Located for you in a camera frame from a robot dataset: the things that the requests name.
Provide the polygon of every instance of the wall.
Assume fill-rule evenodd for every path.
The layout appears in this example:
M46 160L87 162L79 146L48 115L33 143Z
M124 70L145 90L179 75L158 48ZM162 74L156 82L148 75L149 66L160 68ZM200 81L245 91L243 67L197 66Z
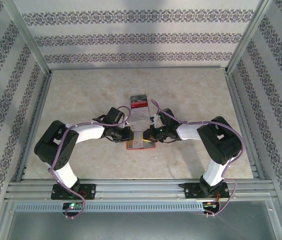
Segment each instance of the wall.
M232 78L264 174L282 205L282 0L272 2Z
M0 209L32 126L44 73L0 1Z
M51 69L225 67L259 0L17 0Z

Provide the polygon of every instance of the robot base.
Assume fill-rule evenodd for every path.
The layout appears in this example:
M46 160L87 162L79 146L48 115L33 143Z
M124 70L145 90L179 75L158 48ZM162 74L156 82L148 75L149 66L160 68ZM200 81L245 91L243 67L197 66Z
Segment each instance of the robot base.
M95 184L80 184L77 193L79 193L85 200L94 200L96 195ZM81 200L78 196L69 193L59 184L54 184L51 193L52 200Z
M206 195L201 187L200 182L186 182L179 184L180 188L184 189L184 196L186 199L206 199L217 198L217 193L221 199L227 199L230 197L228 185L222 182L213 194Z

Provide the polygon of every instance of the robotic arm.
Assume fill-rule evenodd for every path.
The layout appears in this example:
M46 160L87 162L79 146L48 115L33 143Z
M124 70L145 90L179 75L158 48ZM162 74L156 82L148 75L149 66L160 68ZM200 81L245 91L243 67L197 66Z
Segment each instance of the robotic arm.
M143 133L143 139L161 143L167 138L174 141L202 140L211 160L206 172L200 178L200 189L207 197L215 195L224 180L223 172L225 168L230 161L238 156L243 147L238 136L231 130L231 126L221 116L214 118L209 124L179 123L169 108L159 111L158 115L163 126L154 127L151 125ZM124 113L112 107L107 115L93 119L95 123L105 126L84 124L73 127L56 120L36 144L34 153L41 161L51 167L59 148L58 141L61 140L68 128L72 128L64 138L53 170L63 185L77 193L80 180L73 173L68 163L75 145L86 140L99 138L108 138L115 143L133 140L134 134L130 127L125 127L124 124L118 126L122 118L124 118Z
M163 111L174 117L169 108ZM151 142L159 141L161 143L167 137L174 141L202 140L211 159L207 170L200 178L200 189L207 197L216 194L218 187L224 180L223 173L225 168L242 151L240 139L233 131L220 126L226 125L231 127L221 116L214 118L210 124L182 124L165 113L162 111L158 113L163 126L158 128L155 128L153 125L150 126L143 133L143 139Z
M114 107L107 115L94 118L92 122L107 126L91 124L72 128L65 136L64 142L54 167L54 173L58 180L74 192L79 191L80 180L74 174L69 164L69 159L76 144L90 139L108 138L112 142L120 143L134 139L130 127L124 127L124 123L118 125L120 119L124 119L124 113ZM61 140L65 131L71 124L64 124L59 120L54 121L45 131L41 139L34 147L34 153L49 167L53 165Z

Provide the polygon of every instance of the floor panel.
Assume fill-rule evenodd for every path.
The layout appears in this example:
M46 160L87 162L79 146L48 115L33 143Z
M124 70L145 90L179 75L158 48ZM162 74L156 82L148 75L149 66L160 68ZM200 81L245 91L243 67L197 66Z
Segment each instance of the floor panel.
M239 132L222 68L56 70L35 143L54 120L67 124L88 122L106 114L111 107L128 106L130 96L138 94L155 99L163 109L170 108L180 120L209 121L223 116ZM153 115L157 109L152 103L149 107ZM150 120L144 120L131 126L135 131L144 131L150 124ZM127 150L125 143L103 138L77 144L69 163L81 179L198 179L209 161L204 145L198 140ZM24 178L50 179L47 169L32 153ZM253 177L246 154L233 164L226 177Z

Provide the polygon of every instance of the perforated metal strip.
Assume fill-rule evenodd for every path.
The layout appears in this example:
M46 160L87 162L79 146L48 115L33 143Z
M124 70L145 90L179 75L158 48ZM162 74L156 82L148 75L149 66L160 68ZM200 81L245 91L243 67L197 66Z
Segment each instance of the perforated metal strip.
M17 203L15 211L19 213L60 212L62 203L25 202ZM202 202L88 202L85 212L196 212L203 211Z

